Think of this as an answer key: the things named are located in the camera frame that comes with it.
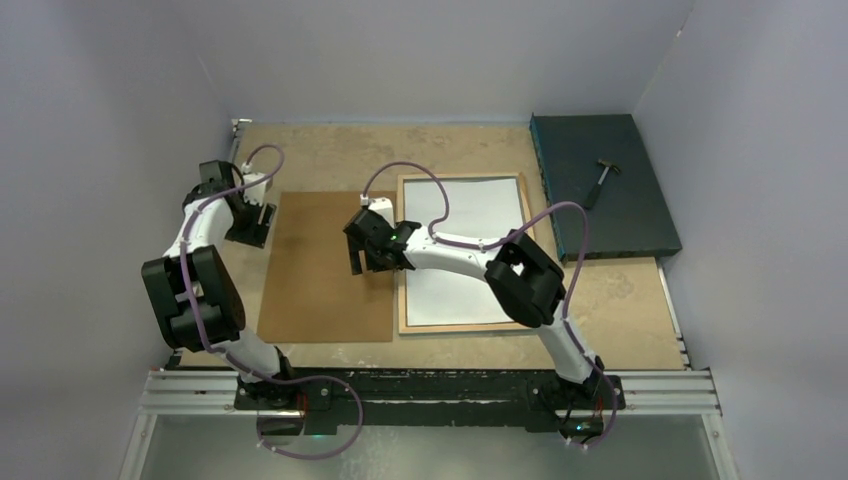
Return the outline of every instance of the whiteboard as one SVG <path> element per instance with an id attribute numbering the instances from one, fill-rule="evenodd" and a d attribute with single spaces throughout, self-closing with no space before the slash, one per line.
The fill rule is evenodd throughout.
<path id="1" fill-rule="evenodd" d="M 474 238 L 500 238 L 524 222 L 519 177 L 443 179 L 451 205 L 436 232 Z M 429 178 L 404 179 L 403 218 L 422 228 L 444 213 L 439 188 Z M 406 272 L 408 327 L 514 324 L 503 313 L 488 285 L 440 270 Z"/>

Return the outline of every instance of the brown cardboard sheet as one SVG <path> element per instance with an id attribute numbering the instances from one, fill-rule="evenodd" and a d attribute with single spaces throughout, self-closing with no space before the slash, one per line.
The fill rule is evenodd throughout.
<path id="1" fill-rule="evenodd" d="M 394 192 L 371 196 L 395 200 Z M 284 192 L 277 205 L 259 336 L 270 343 L 392 341 L 393 273 L 350 273 L 342 228 L 359 192 Z"/>

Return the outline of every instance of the table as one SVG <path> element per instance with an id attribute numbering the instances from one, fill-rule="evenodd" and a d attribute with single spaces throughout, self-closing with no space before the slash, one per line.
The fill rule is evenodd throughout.
<path id="1" fill-rule="evenodd" d="M 279 143 L 286 151 L 286 164 L 268 196 L 273 203 L 281 191 L 361 190 L 375 169 L 404 159 L 437 174 L 521 172 L 527 179 L 531 212 L 536 214 L 547 206 L 526 126 L 252 124 L 244 132 L 237 163 L 241 164 L 253 148 L 266 142 Z M 276 156 L 263 152 L 254 162 L 257 170 L 268 171 Z M 416 172 L 398 167 L 385 172 L 372 188 L 395 190 L 397 175 L 401 173 Z M 536 224 L 536 235 L 542 248 L 555 258 L 547 219 Z M 270 248 L 259 250 L 231 242 L 222 251 L 242 296 L 247 324 L 254 329 L 269 256 Z M 566 280 L 571 278 L 571 272 L 571 266 L 565 268 Z M 684 362 L 668 305 L 656 261 L 630 258 L 587 261 L 571 310 L 607 368 L 681 370 Z M 279 347 L 295 367 L 553 368 L 538 338 L 527 334 L 400 338 L 395 333 L 394 340 L 388 343 Z M 180 364 L 222 363 L 207 353 L 186 352 Z"/>

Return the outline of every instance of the purple cable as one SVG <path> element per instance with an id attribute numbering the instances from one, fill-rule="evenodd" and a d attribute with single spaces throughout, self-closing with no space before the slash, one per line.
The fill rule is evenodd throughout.
<path id="1" fill-rule="evenodd" d="M 353 390 L 353 388 L 351 388 L 351 386 L 349 384 L 345 383 L 344 381 L 342 381 L 342 380 L 340 380 L 336 377 L 331 377 L 331 376 L 328 376 L 328 375 L 313 375 L 313 376 L 310 376 L 310 377 L 302 377 L 302 378 L 297 378 L 297 379 L 294 379 L 294 380 L 278 380 L 276 378 L 273 378 L 273 377 L 266 375 L 263 372 L 257 372 L 255 370 L 248 368 L 244 363 L 242 363 L 237 358 L 230 355 L 226 351 L 226 349 L 224 349 L 222 347 L 213 347 L 209 343 L 209 336 L 206 333 L 206 327 L 203 325 L 203 317 L 200 314 L 200 307 L 197 304 L 197 297 L 194 294 L 194 288 L 192 287 L 191 277 L 189 275 L 189 270 L 188 270 L 188 258 L 187 258 L 188 257 L 188 236 L 191 233 L 191 227 L 194 226 L 194 222 L 196 222 L 197 217 L 200 216 L 200 212 L 202 212 L 204 208 L 206 208 L 207 206 L 209 206 L 212 202 L 214 202 L 216 200 L 227 197 L 227 196 L 232 195 L 234 193 L 238 193 L 242 190 L 246 190 L 248 188 L 254 187 L 256 185 L 259 185 L 260 183 L 267 182 L 274 175 L 276 175 L 277 172 L 279 172 L 280 169 L 283 167 L 283 163 L 285 162 L 285 153 L 283 152 L 283 149 L 279 145 L 275 145 L 275 144 L 271 144 L 271 143 L 263 143 L 262 145 L 259 145 L 258 147 L 256 147 L 252 152 L 250 152 L 250 155 L 247 156 L 247 160 L 244 163 L 246 165 L 250 164 L 250 162 L 253 161 L 253 158 L 256 156 L 256 154 L 259 153 L 260 151 L 266 149 L 266 148 L 272 148 L 272 149 L 276 150 L 277 153 L 280 156 L 280 161 L 277 163 L 277 166 L 274 167 L 274 169 L 270 173 L 263 176 L 262 178 L 259 178 L 258 180 L 254 180 L 252 182 L 242 184 L 242 185 L 239 185 L 237 187 L 231 188 L 229 190 L 225 190 L 223 192 L 216 193 L 215 195 L 212 195 L 211 197 L 209 197 L 206 200 L 204 200 L 203 202 L 201 202 L 200 205 L 198 205 L 198 207 L 194 210 L 194 212 L 191 213 L 191 215 L 188 218 L 188 221 L 185 224 L 185 227 L 183 228 L 182 235 L 180 237 L 180 271 L 182 272 L 183 285 L 185 285 L 186 296 L 188 297 L 188 303 L 191 305 L 191 311 L 194 314 L 194 323 L 197 325 L 197 332 L 200 334 L 200 342 L 203 344 L 204 350 L 206 350 L 209 353 L 224 355 L 225 358 L 227 359 L 227 361 L 230 362 L 230 364 L 232 364 L 234 367 L 236 367 L 241 372 L 246 373 L 248 375 L 253 375 L 253 376 L 259 378 L 260 380 L 263 380 L 263 381 L 266 381 L 266 382 L 269 382 L 269 383 L 274 383 L 274 384 L 277 384 L 277 385 L 299 385 L 301 383 L 311 382 L 311 381 L 315 381 L 315 380 L 325 380 L 325 381 L 337 383 L 337 384 L 341 385 L 342 387 L 344 387 L 345 391 L 350 392 L 350 394 L 353 396 L 353 399 L 356 401 L 357 408 L 359 409 L 359 418 L 356 422 L 356 430 L 353 432 L 353 435 L 351 435 L 351 437 L 344 444 L 342 444 L 340 447 L 338 447 L 336 449 L 330 450 L 329 452 L 307 455 L 307 454 L 289 452 L 289 451 L 286 451 L 286 450 L 279 449 L 279 448 L 271 445 L 270 443 L 268 443 L 268 441 L 265 440 L 265 438 L 262 437 L 261 432 L 258 429 L 258 424 L 259 424 L 259 421 L 261 420 L 261 417 L 257 418 L 257 433 L 259 434 L 259 440 L 260 440 L 259 443 L 263 447 L 267 448 L 268 450 L 270 450 L 274 453 L 278 453 L 280 455 L 290 457 L 290 458 L 295 458 L 295 459 L 298 459 L 298 460 L 324 460 L 326 458 L 333 457 L 333 456 L 338 455 L 339 453 L 347 450 L 348 447 L 353 445 L 353 442 L 356 441 L 357 437 L 359 437 L 359 434 L 362 432 L 364 412 L 363 412 L 363 407 L 362 407 L 362 400 L 359 398 L 359 395 L 357 395 L 357 393 Z"/>
<path id="2" fill-rule="evenodd" d="M 374 183 L 374 179 L 376 179 L 378 175 L 380 175 L 385 170 L 387 170 L 391 167 L 399 166 L 399 165 L 417 168 L 418 170 L 421 170 L 422 172 L 426 173 L 431 179 L 433 179 L 433 182 L 436 184 L 436 186 L 439 187 L 439 191 L 442 192 L 442 198 L 445 201 L 445 213 L 444 213 L 444 215 L 442 215 L 441 217 L 431 221 L 430 224 L 427 225 L 427 233 L 430 235 L 430 238 L 432 238 L 436 242 L 441 243 L 443 245 L 479 250 L 480 245 L 475 245 L 475 244 L 472 244 L 472 243 L 465 243 L 465 242 L 455 242 L 455 241 L 451 241 L 451 240 L 444 240 L 444 239 L 439 238 L 436 235 L 433 227 L 436 224 L 444 222 L 445 220 L 447 220 L 448 216 L 450 215 L 450 201 L 448 200 L 448 193 L 447 193 L 447 191 L 445 191 L 445 186 L 442 184 L 441 180 L 439 180 L 439 178 L 436 177 L 436 175 L 433 172 L 431 172 L 427 167 L 425 167 L 423 165 L 419 165 L 415 162 L 406 162 L 406 161 L 389 162 L 389 163 L 383 165 L 382 167 L 380 167 L 379 169 L 377 169 L 377 171 L 374 172 L 373 175 L 371 175 L 371 178 L 369 178 L 368 182 L 365 184 L 365 188 L 362 189 L 362 195 L 368 196 L 368 190 L 371 189 L 371 184 Z M 577 349 L 580 351 L 580 354 L 583 355 L 583 358 L 592 367 L 592 369 L 595 372 L 597 372 L 598 375 L 601 376 L 601 378 L 604 379 L 604 382 L 606 382 L 607 386 L 610 389 L 610 393 L 612 394 L 612 408 L 611 408 L 612 412 L 610 413 L 609 424 L 604 429 L 604 431 L 601 432 L 601 434 L 598 436 L 598 438 L 594 442 L 591 442 L 590 444 L 585 445 L 586 448 L 591 448 L 591 447 L 596 446 L 604 438 L 606 438 L 607 434 L 612 429 L 613 424 L 615 424 L 615 418 L 616 418 L 616 415 L 617 415 L 617 412 L 618 412 L 618 396 L 615 393 L 615 386 L 612 384 L 612 381 L 609 379 L 609 377 L 607 377 L 607 375 L 604 373 L 604 371 L 601 370 L 600 367 L 598 367 L 595 364 L 595 362 L 593 362 L 591 359 L 589 359 L 589 357 L 586 356 L 586 350 L 583 348 L 582 345 L 580 345 L 580 342 L 577 340 L 577 337 L 574 335 L 574 332 L 571 330 L 571 325 L 569 325 L 569 323 L 565 321 L 565 318 L 568 316 L 568 306 L 571 303 L 571 296 L 574 294 L 574 288 L 577 286 L 577 278 L 580 276 L 580 270 L 583 268 L 583 260 L 586 257 L 586 250 L 589 247 L 589 217 L 586 215 L 586 210 L 584 210 L 582 206 L 580 206 L 579 204 L 574 203 L 574 202 L 555 203 L 555 204 L 551 205 L 550 207 L 539 212 L 538 215 L 536 215 L 535 217 L 530 219 L 529 222 L 522 225 L 516 231 L 512 232 L 511 234 L 507 235 L 506 237 L 501 238 L 500 240 L 498 240 L 494 243 L 491 243 L 489 245 L 483 245 L 482 249 L 483 249 L 483 251 L 491 250 L 493 248 L 501 247 L 504 244 L 515 240 L 519 235 L 521 235 L 522 233 L 527 231 L 528 228 L 532 227 L 533 225 L 538 223 L 541 219 L 547 217 L 548 215 L 552 214 L 553 212 L 555 212 L 555 211 L 557 211 L 561 208 L 574 208 L 577 211 L 579 211 L 580 215 L 583 217 L 583 240 L 580 243 L 580 250 L 577 253 L 577 262 L 576 262 L 576 265 L 574 267 L 574 274 L 571 276 L 571 283 L 569 283 L 568 290 L 565 293 L 565 299 L 563 300 L 562 320 L 563 320 L 563 323 L 565 324 L 565 329 L 568 332 L 568 336 L 571 337 L 571 341 L 574 342 L 574 345 L 577 347 Z"/>
<path id="3" fill-rule="evenodd" d="M 377 169 L 377 171 L 374 172 L 373 175 L 371 175 L 371 178 L 369 178 L 368 182 L 365 184 L 365 188 L 362 189 L 362 195 L 368 196 L 368 190 L 371 189 L 371 184 L 374 183 L 374 179 L 376 179 L 378 175 L 380 175 L 381 173 L 383 173 L 385 170 L 389 169 L 390 167 L 394 167 L 394 166 L 398 166 L 398 165 L 417 168 L 417 169 L 421 170 L 422 172 L 426 173 L 430 178 L 433 179 L 433 182 L 436 184 L 436 186 L 439 187 L 439 191 L 442 192 L 442 198 L 445 201 L 445 213 L 444 213 L 444 215 L 442 215 L 441 217 L 431 221 L 430 224 L 427 225 L 427 233 L 430 235 L 430 238 L 432 238 L 437 243 L 441 243 L 442 245 L 449 245 L 451 247 L 458 247 L 458 248 L 470 248 L 472 250 L 480 250 L 480 245 L 475 245 L 473 243 L 456 242 L 456 241 L 452 241 L 452 240 L 444 240 L 442 238 L 439 238 L 438 235 L 436 235 L 436 232 L 434 231 L 433 227 L 436 224 L 444 222 L 445 220 L 447 220 L 448 216 L 450 215 L 450 200 L 448 200 L 448 193 L 447 193 L 447 191 L 445 191 L 445 186 L 442 184 L 442 181 L 439 180 L 439 178 L 436 177 L 436 175 L 433 172 L 431 172 L 427 167 L 425 167 L 423 165 L 419 165 L 415 162 L 406 162 L 406 161 L 389 162 L 389 163 L 383 165 L 382 167 L 380 167 L 379 169 Z M 574 267 L 574 274 L 571 276 L 571 283 L 569 283 L 568 290 L 566 290 L 566 292 L 565 292 L 565 300 L 564 300 L 563 308 L 562 308 L 563 316 L 566 316 L 568 314 L 568 306 L 571 304 L 571 296 L 574 294 L 574 288 L 577 286 L 577 278 L 580 276 L 580 270 L 583 268 L 583 260 L 586 257 L 586 250 L 589 247 L 589 217 L 586 216 L 586 211 L 583 210 L 583 207 L 581 207 L 580 205 L 578 205 L 574 202 L 555 203 L 555 204 L 551 205 L 550 207 L 542 210 L 538 215 L 536 215 L 535 217 L 530 219 L 529 222 L 525 223 L 520 228 L 518 228 L 518 230 L 512 232 L 511 234 L 507 235 L 506 237 L 501 238 L 500 240 L 498 240 L 494 243 L 490 243 L 488 245 L 483 245 L 482 249 L 483 249 L 483 251 L 486 251 L 486 250 L 491 250 L 493 248 L 499 248 L 499 247 L 503 246 L 504 244 L 515 240 L 516 238 L 518 238 L 519 235 L 526 232 L 527 229 L 529 229 L 530 227 L 532 227 L 533 225 L 538 223 L 543 218 L 547 217 L 548 215 L 552 214 L 553 212 L 555 212 L 555 211 L 557 211 L 561 208 L 574 208 L 577 211 L 579 211 L 580 214 L 583 217 L 583 241 L 580 244 L 580 250 L 577 253 L 577 262 L 576 262 L 576 265 Z"/>

